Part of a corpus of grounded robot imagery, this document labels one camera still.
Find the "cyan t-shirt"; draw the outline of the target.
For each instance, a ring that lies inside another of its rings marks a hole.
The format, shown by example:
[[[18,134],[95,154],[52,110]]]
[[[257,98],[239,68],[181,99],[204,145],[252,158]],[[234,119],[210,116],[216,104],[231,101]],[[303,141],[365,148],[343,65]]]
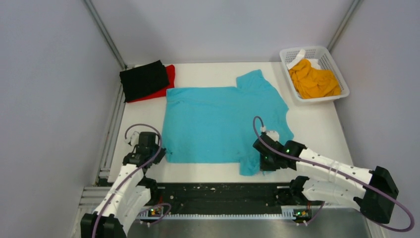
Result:
[[[280,143],[294,138],[287,104],[259,69],[237,77],[233,87],[173,88],[166,99],[162,139],[170,163],[238,163],[240,175],[253,176],[260,170],[254,117]]]

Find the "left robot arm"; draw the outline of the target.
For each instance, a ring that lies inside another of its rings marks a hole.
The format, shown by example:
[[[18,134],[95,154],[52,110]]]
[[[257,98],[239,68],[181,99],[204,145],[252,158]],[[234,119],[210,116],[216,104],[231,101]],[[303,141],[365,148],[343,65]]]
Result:
[[[156,181],[145,173],[165,155],[160,134],[134,133],[129,143],[133,150],[123,158],[111,189],[99,206],[81,219],[83,238],[125,238],[141,209],[158,201]]]

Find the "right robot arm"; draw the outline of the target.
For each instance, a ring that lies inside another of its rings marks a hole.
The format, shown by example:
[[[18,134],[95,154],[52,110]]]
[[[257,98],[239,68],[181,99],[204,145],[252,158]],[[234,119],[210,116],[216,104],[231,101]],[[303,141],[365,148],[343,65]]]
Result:
[[[395,204],[368,188],[376,188],[393,199],[399,190],[390,172],[380,166],[359,168],[329,159],[299,142],[282,145],[263,132],[253,143],[260,153],[265,172],[292,169],[297,177],[290,182],[290,197],[296,204],[325,201],[354,208],[368,219],[389,224]]]

